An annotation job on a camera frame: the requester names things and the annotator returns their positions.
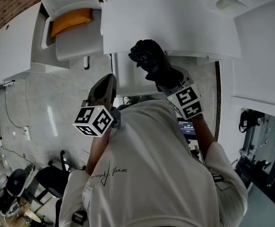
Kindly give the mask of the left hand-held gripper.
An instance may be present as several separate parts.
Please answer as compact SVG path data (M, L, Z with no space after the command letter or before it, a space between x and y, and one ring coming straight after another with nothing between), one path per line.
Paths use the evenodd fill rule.
M115 75L107 74L91 88L72 124L80 133L102 137L109 127L119 129L120 112L113 106L116 86Z

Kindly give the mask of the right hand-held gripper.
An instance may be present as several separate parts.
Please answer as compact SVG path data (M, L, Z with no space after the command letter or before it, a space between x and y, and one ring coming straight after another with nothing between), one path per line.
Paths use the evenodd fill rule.
M183 74L180 84L174 87L156 85L159 92L163 92L168 103L185 120L202 113L201 95L187 69L172 65L173 69Z

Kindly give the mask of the white drawer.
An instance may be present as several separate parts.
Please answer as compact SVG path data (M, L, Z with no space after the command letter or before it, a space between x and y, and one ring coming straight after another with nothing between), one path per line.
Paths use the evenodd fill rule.
M146 80L146 71L137 67L127 52L112 54L113 74L117 80L117 97L158 94L153 81Z

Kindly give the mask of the black cloth item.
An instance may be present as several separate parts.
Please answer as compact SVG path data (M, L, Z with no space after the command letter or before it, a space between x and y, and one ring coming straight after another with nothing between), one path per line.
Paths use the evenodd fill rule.
M139 40L128 54L129 58L147 72L146 79L169 89L181 86L183 73L172 68L164 51L151 39Z

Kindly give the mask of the person's left forearm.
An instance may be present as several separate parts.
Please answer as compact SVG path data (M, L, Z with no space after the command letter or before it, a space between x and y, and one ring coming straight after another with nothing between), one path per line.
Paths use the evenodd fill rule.
M110 132L111 132L111 128L109 127L101 138L95 137L93 139L91 144L89 159L85 168L85 172L88 175L92 175L98 161L100 160L105 149L107 148L109 143Z

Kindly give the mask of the black shoulder bag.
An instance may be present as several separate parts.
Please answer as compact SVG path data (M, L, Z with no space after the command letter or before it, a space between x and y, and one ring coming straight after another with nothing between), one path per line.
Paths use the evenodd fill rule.
M258 125L258 117L253 110L243 111L241 113L239 122L239 131L241 133L245 133L256 125Z

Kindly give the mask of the person's right forearm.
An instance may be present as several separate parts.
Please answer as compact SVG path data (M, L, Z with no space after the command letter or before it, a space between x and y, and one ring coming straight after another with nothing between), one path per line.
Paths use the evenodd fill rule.
M194 126L199 149L202 153L203 158L205 159L211 144L215 142L215 138L212 135L202 114L196 115L191 120Z

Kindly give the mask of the dark floor strip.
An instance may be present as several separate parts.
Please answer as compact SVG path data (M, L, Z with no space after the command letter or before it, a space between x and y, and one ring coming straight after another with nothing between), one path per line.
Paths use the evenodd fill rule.
M220 63L219 61L215 62L215 74L216 74L216 122L215 122L215 134L214 137L218 140L220 132L220 123L221 123L221 74L220 74Z

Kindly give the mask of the black tablet screen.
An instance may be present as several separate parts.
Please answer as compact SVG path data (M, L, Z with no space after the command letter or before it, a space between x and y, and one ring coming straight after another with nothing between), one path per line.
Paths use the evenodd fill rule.
M178 121L178 124L184 135L195 135L195 129L191 121Z

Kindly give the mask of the orange cushion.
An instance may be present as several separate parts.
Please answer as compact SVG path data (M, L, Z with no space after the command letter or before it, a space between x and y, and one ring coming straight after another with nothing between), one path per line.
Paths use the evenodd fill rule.
M90 23L92 21L92 10L89 8L78 9L59 16L53 21L51 38Z

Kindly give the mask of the person's white shirt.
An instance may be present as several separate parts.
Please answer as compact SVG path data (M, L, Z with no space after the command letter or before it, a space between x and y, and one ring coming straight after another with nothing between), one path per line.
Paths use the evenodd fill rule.
M195 158L175 111L150 100L121 111L121 127L92 175L75 170L62 199L59 227L238 227L248 208L246 187L223 147L213 142ZM212 174L224 181L215 183Z

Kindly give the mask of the black office chair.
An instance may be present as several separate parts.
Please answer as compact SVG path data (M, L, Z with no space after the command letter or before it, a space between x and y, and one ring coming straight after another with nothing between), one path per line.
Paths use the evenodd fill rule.
M61 169L54 166L53 161L49 161L48 167L45 167L44 169L40 170L35 176L38 183L42 187L44 187L44 191L35 198L35 201L38 204L44 206L44 203L41 202L41 199L48 192L58 199L55 204L55 215L56 215L55 227L59 227L59 217L60 217L62 199L63 199L66 185L68 183L68 178L70 175L70 172L66 170L65 160L63 158L64 154L65 154L65 151L62 150L60 152L61 165L62 165Z

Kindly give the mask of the dark framed window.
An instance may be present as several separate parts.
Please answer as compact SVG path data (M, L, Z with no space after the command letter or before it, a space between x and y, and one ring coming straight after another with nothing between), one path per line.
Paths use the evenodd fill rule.
M275 198L275 116L253 110L258 125L245 133L239 171Z

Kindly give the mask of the white rounded machine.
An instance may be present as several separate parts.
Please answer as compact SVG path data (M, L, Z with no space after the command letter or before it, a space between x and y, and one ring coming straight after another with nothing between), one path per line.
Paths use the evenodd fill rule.
M13 195L19 196L24 188L27 175L23 169L16 169L7 179L6 189Z

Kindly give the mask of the pale yellow round table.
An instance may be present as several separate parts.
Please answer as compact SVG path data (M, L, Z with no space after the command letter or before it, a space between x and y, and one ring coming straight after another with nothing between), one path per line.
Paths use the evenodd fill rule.
M41 219L33 211L31 211L30 209L28 209L25 212L25 216L29 217L30 219L32 219L35 222L38 222L38 223L42 222Z

